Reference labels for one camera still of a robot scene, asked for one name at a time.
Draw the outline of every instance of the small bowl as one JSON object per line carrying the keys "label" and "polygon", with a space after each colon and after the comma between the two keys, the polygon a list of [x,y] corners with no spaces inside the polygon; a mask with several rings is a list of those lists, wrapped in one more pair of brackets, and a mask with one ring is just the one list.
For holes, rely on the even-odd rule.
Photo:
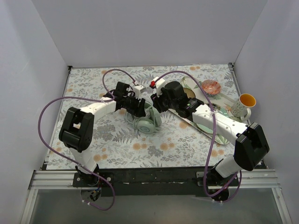
{"label": "small bowl", "polygon": [[216,96],[221,91],[221,85],[215,80],[205,80],[201,83],[201,87],[209,97]]}

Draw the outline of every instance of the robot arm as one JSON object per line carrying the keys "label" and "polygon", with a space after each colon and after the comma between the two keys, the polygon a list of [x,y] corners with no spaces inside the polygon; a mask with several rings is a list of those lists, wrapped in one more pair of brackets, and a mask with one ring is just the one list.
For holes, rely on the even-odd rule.
{"label": "robot arm", "polygon": [[[163,79],[155,82],[157,79],[151,82],[150,87],[157,88],[151,99],[159,112],[173,109],[180,117],[213,129],[214,112],[208,105],[196,98],[188,98],[179,82],[166,83]],[[218,162],[208,173],[208,177],[218,183],[241,169],[253,170],[268,153],[269,146],[259,124],[249,126],[220,113],[215,113],[215,118],[217,133],[235,146],[234,155]]]}
{"label": "robot arm", "polygon": [[[121,108],[127,109],[129,113],[137,117],[145,116],[145,99],[139,99],[139,95],[145,87],[134,86],[131,95],[128,95],[128,89],[128,84],[118,82],[116,89],[112,91],[115,96],[114,100],[111,100],[110,94],[106,94],[101,98],[101,103],[94,103],[80,109],[71,107],[66,113],[59,133],[59,140],[69,148],[77,162],[91,171],[98,169],[89,149],[93,138],[93,124],[105,115]],[[94,176],[81,167],[76,167],[76,170],[85,178],[86,182],[90,184],[97,182]]]}

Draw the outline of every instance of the mug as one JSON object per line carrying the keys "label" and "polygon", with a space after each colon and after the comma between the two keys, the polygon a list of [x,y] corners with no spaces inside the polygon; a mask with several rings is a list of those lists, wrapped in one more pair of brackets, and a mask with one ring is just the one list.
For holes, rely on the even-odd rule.
{"label": "mug", "polygon": [[251,116],[251,107],[256,105],[256,99],[247,93],[242,94],[238,101],[232,106],[231,112],[234,116],[239,117],[241,121],[246,121]]}

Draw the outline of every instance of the white backdrop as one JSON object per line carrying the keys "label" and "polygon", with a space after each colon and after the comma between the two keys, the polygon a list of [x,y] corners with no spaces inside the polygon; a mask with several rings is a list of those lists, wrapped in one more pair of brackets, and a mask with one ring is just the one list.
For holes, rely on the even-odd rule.
{"label": "white backdrop", "polygon": [[[38,138],[41,109],[63,93],[67,66],[30,0],[0,0],[0,223],[19,223],[34,169],[46,147]],[[49,142],[59,103],[49,107]]]}
{"label": "white backdrop", "polygon": [[32,0],[68,65],[235,62],[266,0]]}
{"label": "white backdrop", "polygon": [[265,131],[270,152],[294,224],[299,223],[299,0],[266,4],[235,63],[242,92],[257,105],[252,121]]}

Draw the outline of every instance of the mint green headphones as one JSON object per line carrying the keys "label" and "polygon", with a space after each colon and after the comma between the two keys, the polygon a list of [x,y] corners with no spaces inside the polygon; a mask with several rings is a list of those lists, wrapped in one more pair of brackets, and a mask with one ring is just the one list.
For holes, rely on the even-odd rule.
{"label": "mint green headphones", "polygon": [[137,128],[139,131],[152,134],[155,131],[159,130],[159,126],[162,124],[160,113],[156,108],[153,107],[149,102],[144,104],[145,113],[149,111],[149,115],[142,118],[137,118],[134,115],[126,112],[125,120],[133,125],[134,128]]}

